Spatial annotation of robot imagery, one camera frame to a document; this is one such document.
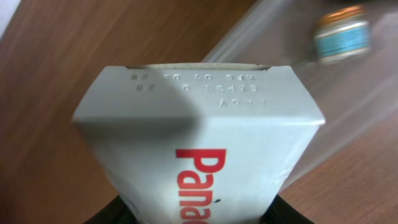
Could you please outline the white Panadol box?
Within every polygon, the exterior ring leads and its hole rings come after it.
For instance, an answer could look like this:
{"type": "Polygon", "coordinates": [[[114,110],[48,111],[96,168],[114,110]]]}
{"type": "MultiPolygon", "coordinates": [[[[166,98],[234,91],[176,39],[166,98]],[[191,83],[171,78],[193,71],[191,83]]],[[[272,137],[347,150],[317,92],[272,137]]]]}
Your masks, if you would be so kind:
{"type": "Polygon", "coordinates": [[[290,66],[107,66],[72,116],[138,223],[259,223],[325,123],[290,66]]]}

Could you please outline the small gold-lid jar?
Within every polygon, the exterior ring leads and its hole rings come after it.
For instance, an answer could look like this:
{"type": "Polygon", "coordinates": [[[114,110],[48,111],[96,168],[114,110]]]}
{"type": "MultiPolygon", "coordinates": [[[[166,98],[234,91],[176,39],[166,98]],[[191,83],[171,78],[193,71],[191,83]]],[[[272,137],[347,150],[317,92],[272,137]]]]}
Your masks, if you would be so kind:
{"type": "Polygon", "coordinates": [[[318,61],[323,64],[366,53],[370,35],[364,7],[350,6],[321,17],[314,41],[318,61]]]}

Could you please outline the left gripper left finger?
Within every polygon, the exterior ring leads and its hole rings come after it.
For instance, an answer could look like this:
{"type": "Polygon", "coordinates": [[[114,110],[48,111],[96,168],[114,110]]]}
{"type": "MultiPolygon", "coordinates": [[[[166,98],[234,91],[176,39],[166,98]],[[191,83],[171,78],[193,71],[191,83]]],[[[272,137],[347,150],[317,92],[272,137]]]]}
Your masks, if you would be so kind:
{"type": "Polygon", "coordinates": [[[118,195],[83,224],[137,224],[137,220],[118,195]]]}

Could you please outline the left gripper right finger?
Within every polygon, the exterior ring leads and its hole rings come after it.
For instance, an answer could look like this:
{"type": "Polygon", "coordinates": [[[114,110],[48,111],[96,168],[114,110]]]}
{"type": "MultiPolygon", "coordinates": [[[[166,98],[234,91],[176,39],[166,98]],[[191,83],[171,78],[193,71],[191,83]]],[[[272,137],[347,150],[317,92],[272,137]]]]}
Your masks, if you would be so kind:
{"type": "Polygon", "coordinates": [[[276,195],[262,216],[262,224],[314,224],[314,222],[299,213],[280,195],[276,195]]]}

